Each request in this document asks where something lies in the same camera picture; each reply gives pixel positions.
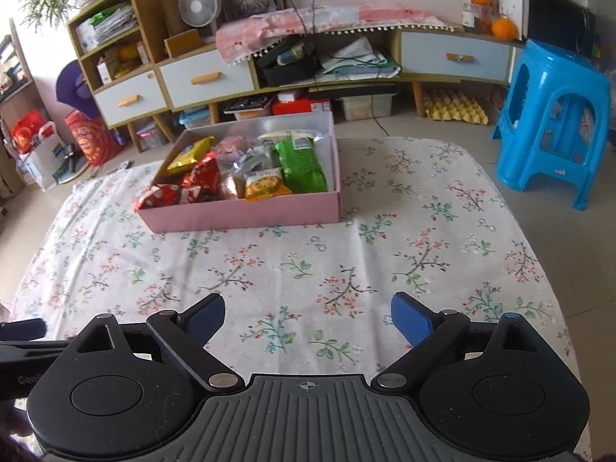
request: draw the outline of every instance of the green snack bag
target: green snack bag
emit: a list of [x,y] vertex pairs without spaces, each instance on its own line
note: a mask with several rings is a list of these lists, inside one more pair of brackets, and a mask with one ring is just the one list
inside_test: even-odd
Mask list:
[[307,137],[285,139],[276,144],[285,185],[293,194],[324,193],[325,176],[314,152],[312,140]]

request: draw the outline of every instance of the floor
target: floor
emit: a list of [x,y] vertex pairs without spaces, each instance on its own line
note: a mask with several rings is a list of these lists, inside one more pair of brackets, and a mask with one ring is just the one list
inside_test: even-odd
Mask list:
[[[526,192],[510,191],[495,179],[500,142],[490,139],[491,128],[461,122],[432,122],[417,117],[408,107],[380,123],[390,136],[426,137],[465,147],[497,182],[507,204],[531,242],[547,272],[567,318],[584,387],[591,399],[591,433],[595,457],[616,453],[616,153],[608,152],[595,183],[587,211],[571,208],[572,188],[559,182],[531,181]],[[338,137],[382,137],[373,120],[336,126]],[[110,172],[125,159],[141,164],[162,159],[167,147],[135,154],[130,148],[103,171]],[[8,203],[1,225],[0,302],[10,307],[30,259],[70,185],[49,192],[26,190]]]

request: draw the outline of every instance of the egg tray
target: egg tray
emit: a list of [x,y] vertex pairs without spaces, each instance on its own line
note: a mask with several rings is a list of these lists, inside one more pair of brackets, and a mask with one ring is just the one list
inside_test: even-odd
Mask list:
[[432,89],[424,92],[426,115],[431,120],[466,121],[477,125],[487,125],[488,116],[472,97],[463,92],[446,89]]

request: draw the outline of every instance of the blue plastic stool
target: blue plastic stool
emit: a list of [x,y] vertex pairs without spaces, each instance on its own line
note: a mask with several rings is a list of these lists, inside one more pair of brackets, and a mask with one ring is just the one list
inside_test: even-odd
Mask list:
[[[524,191],[535,174],[577,187],[574,208],[585,210],[601,163],[611,116],[609,79],[581,57],[529,40],[513,75],[492,138],[502,138],[497,176]],[[594,132],[580,133],[585,106]]]

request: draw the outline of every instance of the metal pivot screw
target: metal pivot screw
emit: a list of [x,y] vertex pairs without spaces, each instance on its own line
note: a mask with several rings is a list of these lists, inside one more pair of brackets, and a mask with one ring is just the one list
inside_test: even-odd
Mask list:
[[218,389],[233,387],[239,379],[232,373],[217,373],[209,378],[209,385]]
[[404,375],[400,375],[399,373],[384,373],[379,376],[377,379],[377,383],[381,387],[386,387],[388,389],[397,389],[402,387],[407,383],[407,379]]

